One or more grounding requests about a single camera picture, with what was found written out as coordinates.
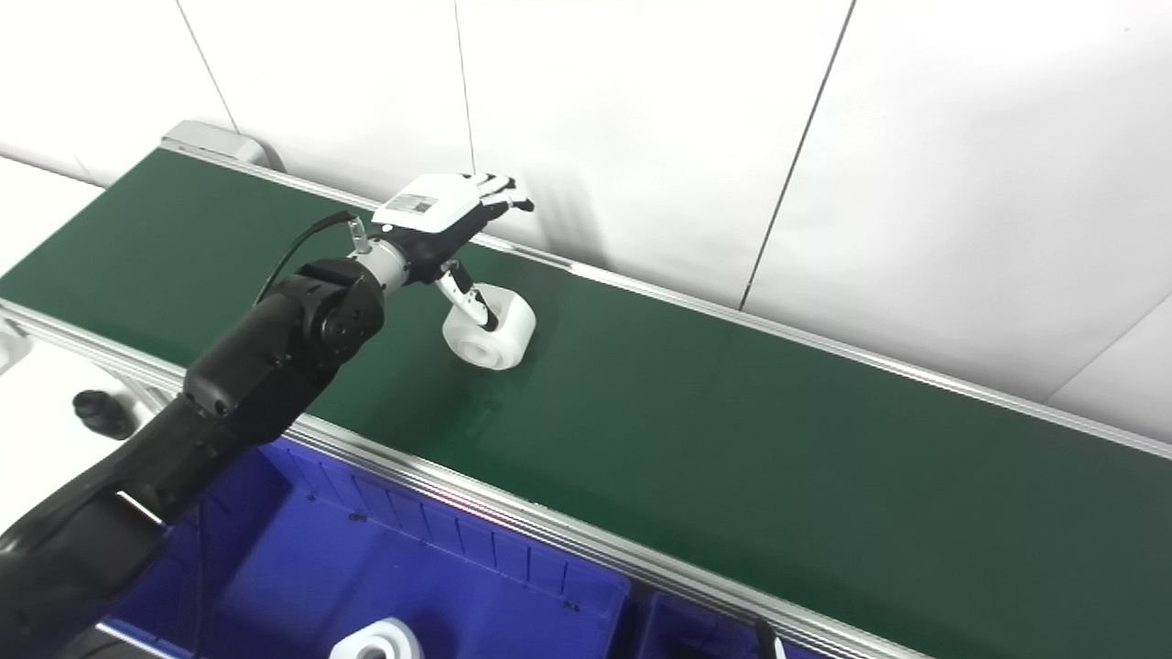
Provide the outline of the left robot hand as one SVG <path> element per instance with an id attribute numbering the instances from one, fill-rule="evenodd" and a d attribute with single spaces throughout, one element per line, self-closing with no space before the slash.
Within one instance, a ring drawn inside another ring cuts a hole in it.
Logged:
<path id="1" fill-rule="evenodd" d="M 497 313 L 456 258 L 491 220 L 534 203 L 515 179 L 493 174 L 425 174 L 386 201 L 373 216 L 381 242 L 406 263 L 403 284 L 435 285 L 473 326 L 498 330 Z"/>

